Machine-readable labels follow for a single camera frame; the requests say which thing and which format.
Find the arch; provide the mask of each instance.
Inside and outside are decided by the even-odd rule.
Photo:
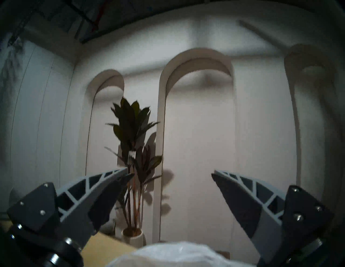
[[[300,111],[298,111],[298,105],[296,103],[296,89],[295,85],[301,75],[304,75],[305,79],[311,79],[315,82],[314,87],[317,92],[317,97],[320,101],[320,105],[328,117],[332,121],[331,123],[335,125],[336,132],[339,138],[342,139],[342,127],[340,123],[340,116],[337,114],[336,109],[334,109],[331,99],[336,99],[336,90],[334,87],[334,79],[336,75],[336,68],[333,62],[324,55],[322,51],[312,45],[297,44],[292,46],[287,55],[284,58],[284,65],[286,76],[288,79],[294,120],[296,129],[296,146],[297,146],[297,173],[296,173],[296,184],[301,185],[303,179],[302,177],[302,143],[301,143],[301,124],[299,117]],[[336,166],[327,167],[327,162],[325,163],[325,169],[335,168]],[[334,210],[337,205],[338,195],[340,194],[342,174],[339,177],[334,177],[330,174],[330,177],[325,177],[327,182],[325,182],[324,190],[322,192],[321,201],[328,206],[331,210]]]
[[[108,86],[117,86],[124,91],[125,82],[123,76],[116,70],[104,70],[92,79],[84,95],[77,154],[77,168],[83,173],[86,173],[87,146],[93,100],[97,92]]]
[[[163,69],[159,79],[158,92],[158,111],[157,121],[157,139],[156,139],[156,155],[163,155],[164,144],[164,121],[165,121],[165,105],[166,96],[171,87],[187,73],[200,70],[198,64],[194,64],[194,60],[206,60],[210,64],[211,69],[220,70],[229,74],[233,78],[233,67],[230,58],[218,51],[207,48],[195,48],[184,51],[173,59]],[[184,71],[180,72],[179,68],[183,66]],[[155,169],[155,175],[162,174],[162,163]],[[153,218],[152,218],[152,242],[156,243],[160,238],[160,208],[161,208],[161,179],[156,179],[154,182],[154,199],[153,199]]]

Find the metal screw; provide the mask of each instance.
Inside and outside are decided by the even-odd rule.
[[[304,217],[299,213],[295,213],[294,218],[296,219],[296,221],[299,221],[299,222],[304,220]]]

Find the plant tag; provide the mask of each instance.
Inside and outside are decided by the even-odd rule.
[[[128,152],[128,163],[133,165],[134,162],[133,162],[133,159],[135,158],[135,155],[136,155],[136,151],[135,150],[132,150],[132,151],[129,151]]]

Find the white wall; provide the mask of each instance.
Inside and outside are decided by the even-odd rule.
[[[254,25],[279,47],[241,26],[239,19]],[[334,62],[339,73],[336,80],[339,92],[345,84],[341,75],[345,62],[334,29],[305,10],[279,3],[255,1],[248,5],[247,1],[231,1],[188,7],[127,25],[90,41],[71,81],[62,134],[60,178],[85,173],[86,160],[79,151],[84,147],[80,135],[87,126],[82,119],[83,103],[85,96],[90,97],[87,100],[90,103],[93,101],[87,88],[96,75],[107,69],[120,72],[125,79],[124,96],[130,102],[137,99],[141,103],[143,99],[154,109],[159,76],[165,65],[181,52],[204,47],[229,56],[234,66],[239,172],[264,179],[285,191],[289,183],[296,181],[296,140],[281,50],[298,43],[318,47]],[[130,76],[136,77],[136,86],[129,86],[134,82],[127,78]],[[159,220],[159,217],[144,218],[144,224],[153,221],[159,224]],[[159,233],[157,227],[151,231],[143,228],[148,235]],[[247,242],[236,228],[233,239]],[[230,253],[234,259],[254,261],[248,258],[252,254],[249,245],[234,245]]]
[[[107,146],[117,153],[120,141],[116,138],[112,127],[105,124],[119,123],[110,108],[114,107],[113,103],[119,105],[123,95],[121,88],[108,86],[95,96],[90,122],[86,175],[114,170],[117,167],[117,157],[104,147]]]
[[[60,187],[61,134],[74,66],[29,41],[18,40],[1,55],[0,196],[5,211],[12,187],[19,196],[45,181]]]
[[[210,174],[236,168],[232,78],[183,76],[167,95],[164,133],[161,240],[230,251],[233,217]]]

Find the arched wall niche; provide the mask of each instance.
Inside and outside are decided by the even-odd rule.
[[[96,75],[87,86],[82,106],[82,116],[79,129],[77,168],[83,175],[86,173],[86,160],[88,149],[88,138],[92,114],[93,100],[96,93],[109,87],[117,86],[124,91],[125,82],[123,76],[116,70],[104,70]]]
[[[343,134],[334,87],[336,68],[322,51],[304,44],[289,49],[284,65],[296,129],[296,184],[335,211],[343,178]],[[313,170],[320,173],[319,177],[313,176]]]
[[[204,69],[219,70],[229,74],[233,78],[233,67],[230,58],[218,51],[207,48],[195,48],[184,51],[171,59],[163,69],[159,80],[157,121],[160,123],[157,125],[156,155],[163,155],[165,105],[167,94],[181,77],[190,72]],[[155,169],[155,175],[162,174],[163,163],[164,155],[163,162]],[[154,182],[152,218],[153,243],[158,242],[160,239],[161,192],[161,179],[156,179]]]

